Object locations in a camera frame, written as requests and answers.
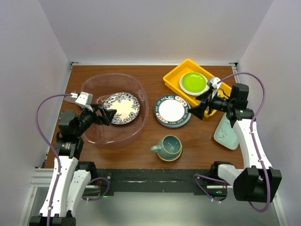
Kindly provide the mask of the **blue floral plate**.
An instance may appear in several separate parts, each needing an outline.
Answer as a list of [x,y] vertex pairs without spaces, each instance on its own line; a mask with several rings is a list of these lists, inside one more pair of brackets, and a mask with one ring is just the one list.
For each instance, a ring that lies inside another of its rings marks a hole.
[[126,92],[112,94],[105,100],[103,106],[106,110],[117,110],[111,122],[114,125],[125,125],[132,122],[140,111],[138,99]]

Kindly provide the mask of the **green rimmed lettered plate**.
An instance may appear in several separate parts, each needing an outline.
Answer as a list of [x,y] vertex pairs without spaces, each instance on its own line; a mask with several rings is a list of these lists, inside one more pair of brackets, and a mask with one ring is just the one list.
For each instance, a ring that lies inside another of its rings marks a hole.
[[163,122],[183,121],[191,118],[191,113],[188,113],[190,104],[180,96],[165,95],[160,97],[154,106],[154,114],[157,120]]

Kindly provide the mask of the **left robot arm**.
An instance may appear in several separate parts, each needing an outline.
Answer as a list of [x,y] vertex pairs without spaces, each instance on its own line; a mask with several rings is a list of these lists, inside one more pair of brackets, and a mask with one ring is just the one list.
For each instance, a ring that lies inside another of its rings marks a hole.
[[39,214],[30,218],[31,226],[76,225],[76,209],[86,186],[99,180],[93,162],[79,161],[84,144],[81,136],[92,124],[109,126],[116,112],[92,105],[80,115],[73,110],[60,114],[49,190]]

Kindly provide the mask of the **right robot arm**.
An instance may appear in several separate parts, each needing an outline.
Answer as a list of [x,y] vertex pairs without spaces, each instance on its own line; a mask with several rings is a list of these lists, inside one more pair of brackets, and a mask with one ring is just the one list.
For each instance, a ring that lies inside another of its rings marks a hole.
[[236,169],[229,162],[215,161],[211,166],[210,181],[215,185],[227,182],[233,187],[236,200],[245,202],[268,202],[273,200],[282,180],[280,170],[274,169],[267,159],[253,120],[254,112],[247,108],[249,87],[235,83],[229,98],[217,96],[217,87],[196,99],[199,105],[190,108],[189,113],[203,119],[205,110],[225,112],[242,151],[244,169]]

